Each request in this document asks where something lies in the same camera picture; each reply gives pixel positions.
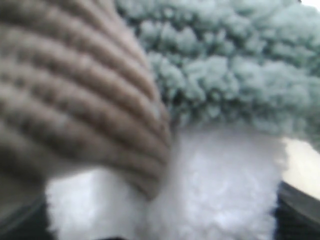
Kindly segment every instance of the bright light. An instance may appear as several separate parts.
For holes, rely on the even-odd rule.
[[[315,7],[320,11],[320,0],[302,0],[302,4]]]

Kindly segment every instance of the crocheted toy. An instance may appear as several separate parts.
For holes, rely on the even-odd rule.
[[[20,24],[41,34],[44,41],[32,44],[34,35],[30,34],[21,46],[25,51],[19,48],[22,53],[35,51],[32,57],[27,55],[37,59],[36,64],[58,75],[73,76],[87,88],[94,86],[96,92],[105,87],[109,90],[106,99],[134,110],[137,105],[137,115],[150,120],[141,121],[142,125],[150,125],[159,136],[137,137],[144,131],[138,128],[141,123],[123,120],[113,108],[97,111],[102,103],[74,88],[70,99],[83,96],[83,101],[71,104],[66,116],[92,108],[90,113],[84,111],[84,116],[93,116],[92,121],[113,119],[112,127],[105,124],[107,129],[93,122],[100,131],[156,154],[150,159],[141,156],[141,160],[129,154],[119,157],[116,144],[98,138],[97,133],[88,134],[88,128],[72,128],[74,122],[69,128],[52,128],[61,136],[81,136],[56,138],[56,149],[65,150],[61,152],[66,158],[68,153],[76,160],[110,158],[98,167],[75,169],[70,164],[48,181],[48,217],[56,239],[273,239],[273,211],[286,160],[282,139],[308,139],[319,126],[315,113],[320,109],[320,15],[315,9],[296,0],[116,0],[115,7],[108,0],[25,0],[19,4],[8,9],[19,12],[24,20]],[[122,21],[135,34],[146,58]],[[125,34],[117,35],[116,30]],[[19,31],[15,34],[26,37]],[[110,45],[112,36],[118,36],[115,39],[122,48],[130,47],[113,51],[119,49]],[[10,46],[12,40],[8,37],[6,44]],[[45,50],[49,60],[37,58]],[[123,52],[128,59],[117,58]],[[111,74],[109,68],[125,75],[140,95],[129,98],[131,92],[124,91],[129,84],[108,88],[103,78]],[[149,71],[170,115],[171,142],[166,111],[152,77],[144,77]],[[121,82],[114,78],[110,86]],[[154,117],[144,114],[144,109],[153,109]],[[152,120],[159,119],[163,119],[161,124],[154,126]],[[85,144],[70,145],[74,139]],[[154,180],[158,176],[159,186]]]

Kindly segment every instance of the white fluffy fur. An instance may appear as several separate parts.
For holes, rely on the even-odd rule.
[[[271,240],[284,153],[250,129],[180,130],[155,200],[107,169],[54,179],[51,228],[59,240]]]

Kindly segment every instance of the ribbed knit texture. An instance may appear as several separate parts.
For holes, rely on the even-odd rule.
[[[296,0],[116,3],[177,125],[231,122],[288,137],[312,127],[320,103],[316,9]]]
[[[149,63],[108,1],[0,1],[1,169],[41,178],[101,163],[152,194],[169,118]]]

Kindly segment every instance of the black surface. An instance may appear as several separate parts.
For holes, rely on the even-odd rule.
[[[280,188],[279,196],[283,195],[283,187],[284,185]],[[293,188],[291,190],[292,197],[295,193]],[[294,205],[287,204],[284,200],[286,200],[285,197],[284,199],[280,197],[279,207],[275,213],[278,222],[275,240],[320,240],[320,222],[308,219],[308,214],[301,214],[294,210]],[[22,222],[18,225],[11,224],[14,227],[6,228],[10,231],[5,234],[0,228],[0,240],[53,240],[47,232],[46,206],[43,203],[30,211],[27,219],[19,219]]]

